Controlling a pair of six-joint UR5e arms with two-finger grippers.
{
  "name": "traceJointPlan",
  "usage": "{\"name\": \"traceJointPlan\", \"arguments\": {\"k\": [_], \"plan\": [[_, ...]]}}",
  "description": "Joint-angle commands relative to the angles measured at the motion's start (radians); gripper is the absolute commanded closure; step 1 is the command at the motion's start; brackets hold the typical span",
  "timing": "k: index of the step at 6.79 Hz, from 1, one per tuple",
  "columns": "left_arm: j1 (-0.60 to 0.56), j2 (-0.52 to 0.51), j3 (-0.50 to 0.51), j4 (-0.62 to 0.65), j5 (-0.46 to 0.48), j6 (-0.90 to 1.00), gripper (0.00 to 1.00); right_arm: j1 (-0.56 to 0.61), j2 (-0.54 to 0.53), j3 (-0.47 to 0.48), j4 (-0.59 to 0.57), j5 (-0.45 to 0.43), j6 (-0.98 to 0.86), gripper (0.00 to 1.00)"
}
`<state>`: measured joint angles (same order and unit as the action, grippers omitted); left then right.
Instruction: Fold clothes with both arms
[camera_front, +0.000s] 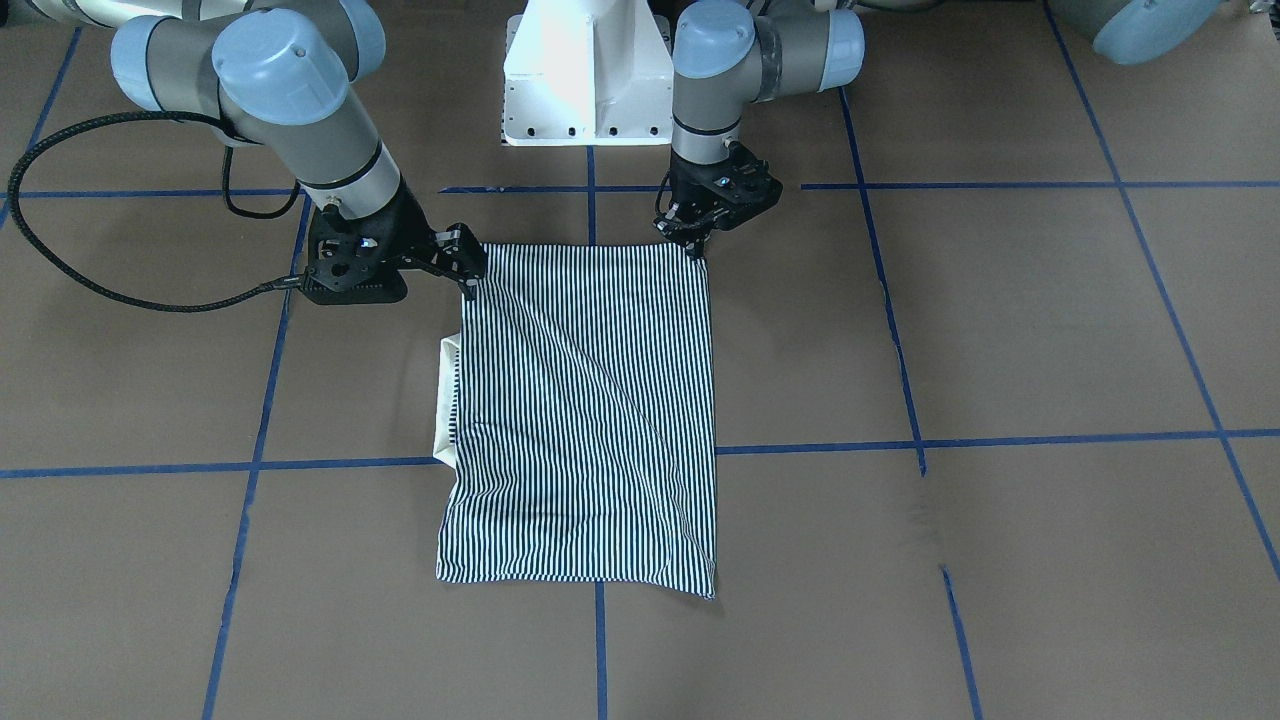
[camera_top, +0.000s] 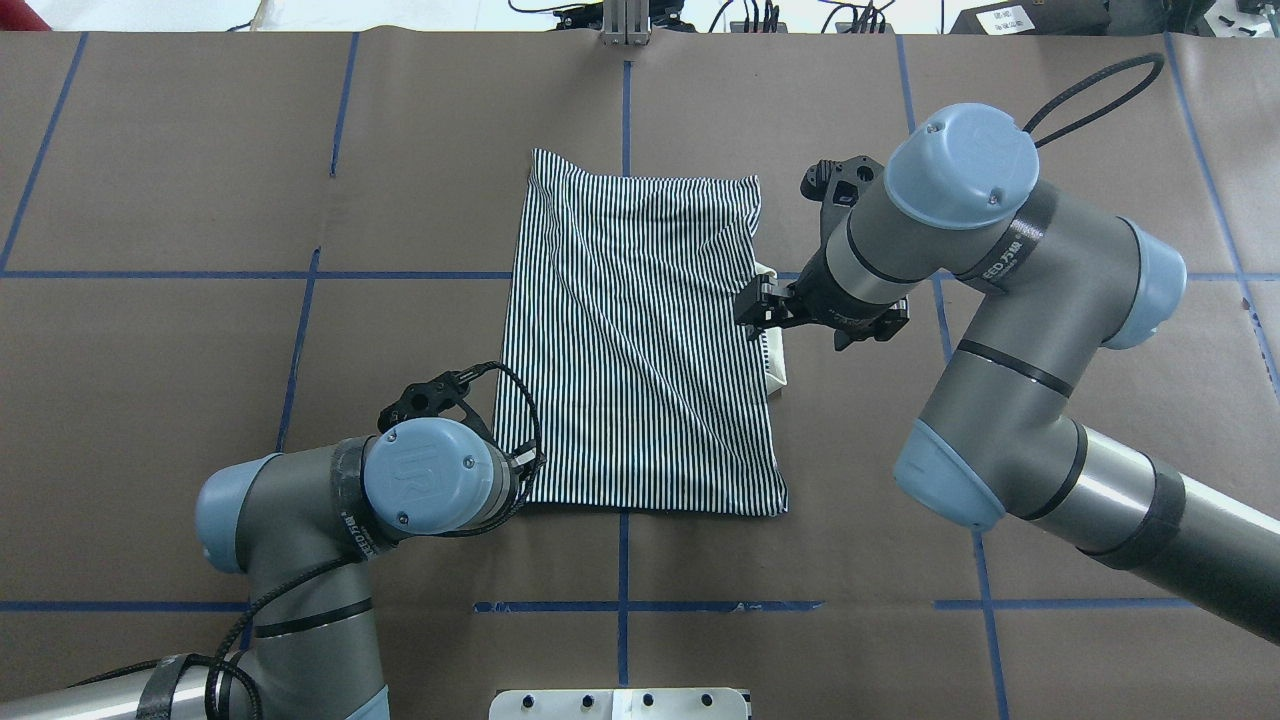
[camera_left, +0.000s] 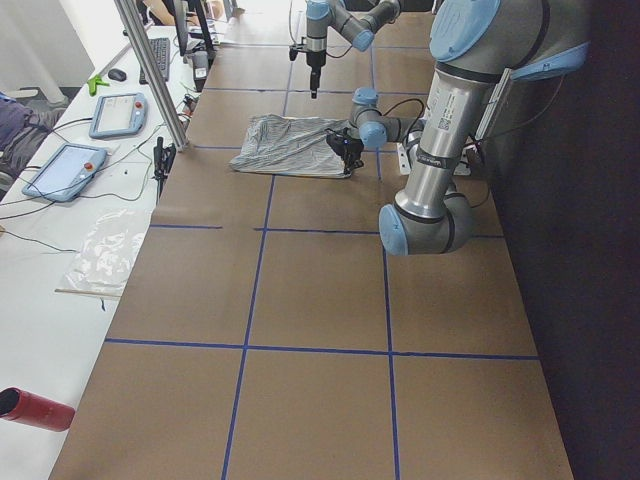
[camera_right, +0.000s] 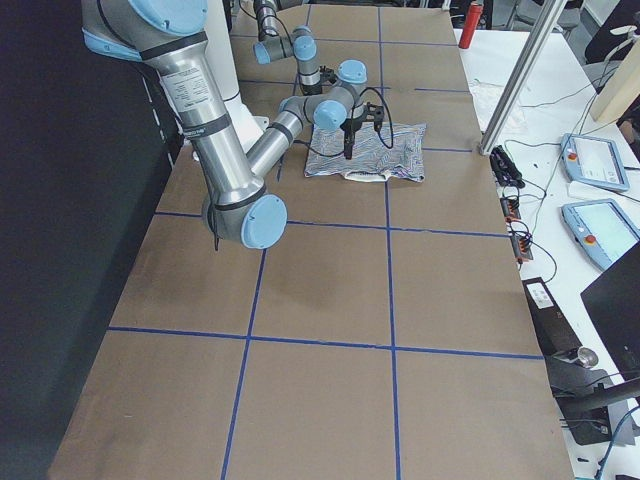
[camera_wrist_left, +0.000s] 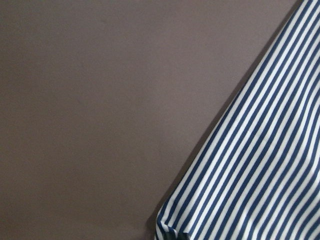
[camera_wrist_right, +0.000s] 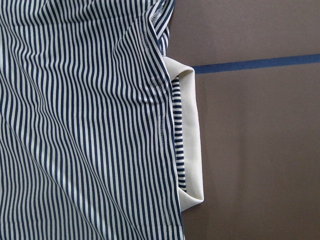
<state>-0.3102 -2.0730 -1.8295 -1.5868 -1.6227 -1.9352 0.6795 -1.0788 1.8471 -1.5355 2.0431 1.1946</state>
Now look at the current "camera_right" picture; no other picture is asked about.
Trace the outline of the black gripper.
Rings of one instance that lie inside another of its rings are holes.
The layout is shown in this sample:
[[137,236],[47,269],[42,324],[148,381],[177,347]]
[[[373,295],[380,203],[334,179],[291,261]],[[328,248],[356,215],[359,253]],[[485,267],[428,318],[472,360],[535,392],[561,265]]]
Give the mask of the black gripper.
[[385,108],[371,102],[362,103],[349,114],[342,123],[344,132],[343,154],[347,160],[353,156],[354,134],[362,128],[364,123],[370,122],[376,132],[380,132],[385,118]]
[[320,67],[312,74],[298,74],[298,80],[303,95],[318,95],[323,92],[325,84],[333,85],[336,82],[336,74],[333,69]]

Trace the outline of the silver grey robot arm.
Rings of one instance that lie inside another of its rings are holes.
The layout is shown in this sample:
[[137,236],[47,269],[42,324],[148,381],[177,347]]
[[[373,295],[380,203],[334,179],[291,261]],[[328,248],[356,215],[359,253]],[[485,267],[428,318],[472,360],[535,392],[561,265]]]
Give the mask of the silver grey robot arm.
[[301,91],[304,96],[310,96],[321,94],[325,84],[335,84],[337,75],[319,63],[317,44],[308,26],[301,25],[290,32],[277,17],[279,11],[303,4],[306,1],[255,0],[258,41],[253,45],[253,52],[261,65],[294,58]]
[[292,58],[302,92],[282,101],[278,115],[252,136],[242,103],[229,40],[229,23],[220,1],[85,1],[84,41],[94,53],[153,68],[177,111],[184,136],[193,144],[208,189],[203,219],[216,239],[249,249],[266,249],[282,236],[284,202],[267,191],[265,175],[297,142],[303,128],[344,134],[350,156],[364,123],[388,125],[386,107],[369,103],[366,66],[349,59],[336,70],[317,59],[312,31],[287,31],[278,13],[286,1],[253,5],[257,61]]

